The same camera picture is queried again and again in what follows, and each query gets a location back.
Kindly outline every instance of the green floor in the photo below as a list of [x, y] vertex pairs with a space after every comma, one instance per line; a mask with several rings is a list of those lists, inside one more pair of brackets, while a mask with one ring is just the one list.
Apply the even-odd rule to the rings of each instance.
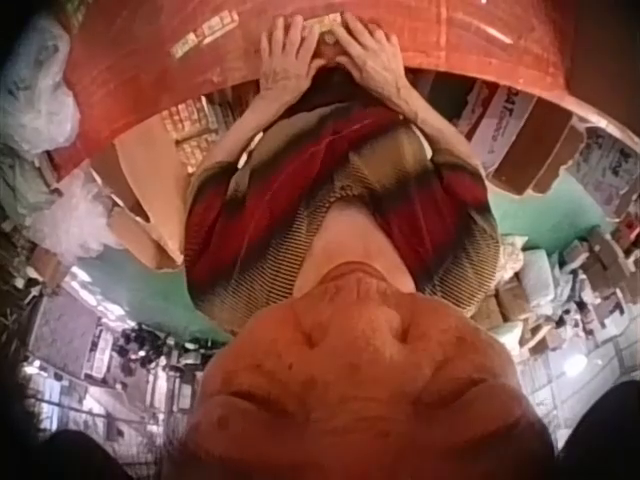
[[[594, 225], [607, 225], [599, 207], [569, 175], [563, 175], [545, 196], [515, 198], [496, 189], [491, 205], [503, 234], [527, 235], [527, 247], [554, 252]], [[225, 338], [199, 314], [187, 296], [182, 272], [155, 273], [127, 251], [107, 249], [95, 259], [79, 262], [102, 296], [121, 305], [136, 321], [178, 338]]]

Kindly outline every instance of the neck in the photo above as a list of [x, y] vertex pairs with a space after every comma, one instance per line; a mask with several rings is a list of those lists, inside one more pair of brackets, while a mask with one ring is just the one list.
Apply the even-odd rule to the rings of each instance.
[[294, 297], [304, 295], [343, 265], [370, 268], [401, 292], [416, 291], [391, 241], [366, 210], [352, 203], [338, 203], [327, 214], [300, 269]]

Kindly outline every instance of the red tabletop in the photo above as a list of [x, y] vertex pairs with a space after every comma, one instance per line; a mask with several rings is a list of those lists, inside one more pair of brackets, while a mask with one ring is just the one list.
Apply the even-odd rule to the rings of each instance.
[[[93, 0], [72, 36], [66, 70], [81, 112], [80, 132], [73, 145], [54, 152], [55, 165], [65, 176], [146, 118], [256, 78], [259, 35], [275, 14], [309, 18], [349, 10], [396, 33], [407, 66], [497, 81], [589, 116], [593, 109], [567, 93], [576, 5], [576, 0]], [[237, 13], [237, 27], [180, 58], [172, 55], [189, 32], [197, 33], [224, 11]], [[604, 122], [611, 125], [610, 119]], [[616, 129], [629, 135], [614, 122], [614, 134]]]

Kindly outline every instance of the plastic bag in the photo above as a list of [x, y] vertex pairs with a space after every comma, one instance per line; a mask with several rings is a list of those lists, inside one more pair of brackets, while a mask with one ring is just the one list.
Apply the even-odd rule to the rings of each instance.
[[52, 18], [33, 19], [0, 77], [0, 139], [26, 153], [69, 145], [80, 115], [62, 82], [69, 36]]
[[120, 248], [107, 224], [111, 202], [84, 168], [74, 170], [59, 188], [63, 196], [30, 219], [28, 235], [34, 242], [67, 265], [78, 257], [95, 257], [105, 245]]
[[522, 247], [529, 237], [503, 235], [500, 242], [500, 260], [496, 273], [496, 285], [502, 285], [522, 268], [524, 256]]
[[547, 252], [524, 252], [524, 263], [519, 276], [533, 311], [539, 314], [547, 313], [556, 294]]

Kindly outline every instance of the woman's right hand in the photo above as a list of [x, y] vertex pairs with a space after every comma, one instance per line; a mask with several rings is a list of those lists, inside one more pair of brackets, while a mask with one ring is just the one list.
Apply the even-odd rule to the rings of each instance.
[[410, 88], [398, 37], [387, 35], [376, 26], [367, 28], [350, 13], [345, 13], [344, 19], [349, 31], [340, 24], [332, 27], [333, 34], [348, 54], [338, 56], [336, 63], [344, 66], [360, 85], [387, 105], [397, 106]]

